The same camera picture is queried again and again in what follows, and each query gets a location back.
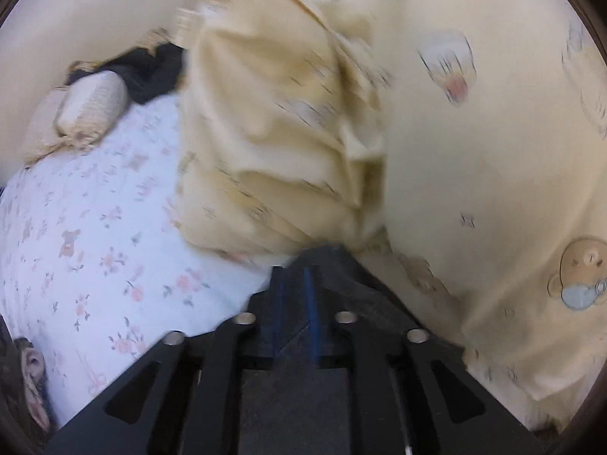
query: small pillow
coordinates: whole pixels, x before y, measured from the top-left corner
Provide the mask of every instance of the small pillow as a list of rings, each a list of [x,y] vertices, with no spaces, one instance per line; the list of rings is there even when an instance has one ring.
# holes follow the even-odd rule
[[[129,101],[126,84],[113,71],[74,82],[57,119],[66,145],[88,150],[116,123]]]
[[[55,128],[55,121],[67,95],[66,88],[52,90],[31,116],[23,142],[23,159],[26,164],[33,164],[63,144],[63,139]]]

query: dark fabric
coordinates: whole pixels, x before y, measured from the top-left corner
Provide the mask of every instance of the dark fabric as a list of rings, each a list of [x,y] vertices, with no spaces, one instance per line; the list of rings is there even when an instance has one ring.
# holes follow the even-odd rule
[[[286,270],[282,332],[271,372],[242,378],[239,455],[349,455],[348,373],[317,369],[301,275],[319,269],[324,288],[374,327],[402,333],[415,320],[398,298],[338,246],[309,250]]]
[[[158,46],[155,56],[144,48],[135,48],[103,63],[95,71],[74,70],[68,75],[66,85],[87,75],[110,70],[122,77],[133,101],[145,104],[175,88],[181,72],[182,54],[183,48],[171,43]]]

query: floral bedsheet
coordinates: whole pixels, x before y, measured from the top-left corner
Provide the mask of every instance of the floral bedsheet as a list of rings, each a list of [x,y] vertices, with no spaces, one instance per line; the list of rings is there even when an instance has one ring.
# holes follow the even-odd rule
[[[56,152],[0,198],[0,314],[44,354],[59,426],[167,331],[238,313],[284,260],[182,239],[178,138],[176,95],[133,105],[92,152]]]

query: pink flower print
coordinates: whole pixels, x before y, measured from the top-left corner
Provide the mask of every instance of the pink flower print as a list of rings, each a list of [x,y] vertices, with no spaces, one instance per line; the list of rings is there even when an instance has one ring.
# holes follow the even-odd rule
[[[119,221],[122,219],[122,209],[120,207],[114,207],[107,214],[101,214],[99,217],[100,221],[105,221],[105,228],[109,229],[110,221]]]
[[[144,341],[137,342],[137,352],[140,355],[145,354],[147,350],[148,350],[148,346]]]
[[[49,203],[51,203],[53,201],[53,195],[55,193],[53,191],[48,192],[45,196],[44,196],[44,206],[46,207]]]
[[[109,169],[106,169],[103,171],[103,180],[104,182],[109,182],[109,176],[116,176],[116,174],[118,174],[118,169],[116,169],[116,166],[110,166]]]
[[[31,217],[30,217],[25,222],[25,228],[23,228],[23,238],[21,240],[21,243],[24,243],[25,240],[31,236],[31,229],[33,229],[33,227],[31,225]]]
[[[80,270],[82,270],[84,268],[84,264],[82,263],[83,259],[84,259],[84,250],[81,251],[80,253],[78,253],[78,259],[77,259],[76,266],[69,267],[68,271],[75,271],[76,273],[78,273]]]
[[[103,373],[97,374],[93,369],[89,366],[89,361],[86,360],[86,356],[84,354],[80,354],[80,352],[76,352],[78,354],[78,359],[80,359],[80,363],[84,367],[84,371],[86,375],[89,377],[89,395],[92,398],[95,398],[99,395],[103,387],[107,385],[107,378]]]
[[[153,176],[147,177],[143,182],[137,185],[138,192],[135,201],[144,201],[156,186],[158,186],[158,181],[156,178]]]
[[[131,297],[133,298],[133,301],[138,303],[143,301],[143,289],[140,286],[133,287]]]
[[[42,238],[42,236],[44,236],[46,234],[46,230],[47,230],[47,223],[46,220],[42,221],[42,225],[40,226],[40,229],[38,229],[38,232],[36,234],[36,241],[38,241],[40,238]]]
[[[131,168],[133,171],[138,173],[148,159],[149,156],[147,154],[135,153],[126,163],[126,167]]]
[[[132,342],[126,339],[118,339],[115,342],[116,350],[120,354],[130,354],[132,351]]]
[[[53,351],[53,355],[50,357],[48,361],[48,368],[50,371],[61,378],[61,382],[63,386],[66,385],[66,378],[68,375],[61,371],[63,365],[65,364],[66,359],[61,352]]]
[[[90,313],[86,311],[86,306],[89,304],[89,296],[89,294],[87,294],[86,296],[81,294],[76,300],[76,314],[79,317],[84,317],[85,322],[88,322],[90,318]]]
[[[55,279],[55,273],[50,273],[49,271],[44,276],[44,282],[42,284],[42,295],[45,295],[49,290],[50,285],[53,283]]]
[[[139,327],[131,326],[127,317],[124,317],[124,323],[127,328],[126,334],[118,332],[116,333],[116,339],[112,336],[109,337],[112,342],[112,351],[120,354],[130,354],[135,359],[147,350],[147,346],[143,334],[139,333]]]
[[[123,255],[122,252],[115,253],[114,248],[110,248],[107,255],[101,258],[101,267],[105,267],[103,271],[103,275],[107,275],[108,273],[116,273],[120,265],[124,267],[126,264],[126,256]]]
[[[125,288],[122,294],[124,296],[130,294],[131,299],[133,299],[133,301],[135,301],[136,303],[140,303],[141,301],[143,301],[143,288],[139,285],[134,285],[130,281],[126,281],[126,283],[128,284],[128,286]]]
[[[194,292],[198,292],[201,288],[210,288],[210,285],[204,282],[201,270],[192,270],[192,268],[186,268],[186,272],[190,276],[190,288]]]
[[[95,171],[97,171],[97,164],[93,164],[86,171],[82,171],[81,177],[90,177]]]
[[[177,277],[177,281],[175,282],[175,287],[181,289],[182,292],[187,292],[190,290],[190,281],[189,277],[185,274],[181,274]]]

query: metal bolt head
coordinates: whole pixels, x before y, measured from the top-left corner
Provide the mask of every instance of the metal bolt head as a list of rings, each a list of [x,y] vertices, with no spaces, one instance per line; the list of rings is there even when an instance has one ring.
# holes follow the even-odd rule
[[[407,332],[407,340],[409,340],[409,342],[413,342],[414,344],[423,344],[429,338],[430,334],[423,328],[414,328],[413,330],[409,330]]]
[[[253,313],[240,313],[232,318],[236,325],[253,325],[256,320],[257,317]]]
[[[354,323],[356,320],[358,320],[358,316],[351,311],[340,311],[339,313],[335,313],[335,321],[338,323]]]
[[[162,342],[168,346],[178,346],[183,344],[184,340],[186,340],[186,334],[175,330],[166,334]]]

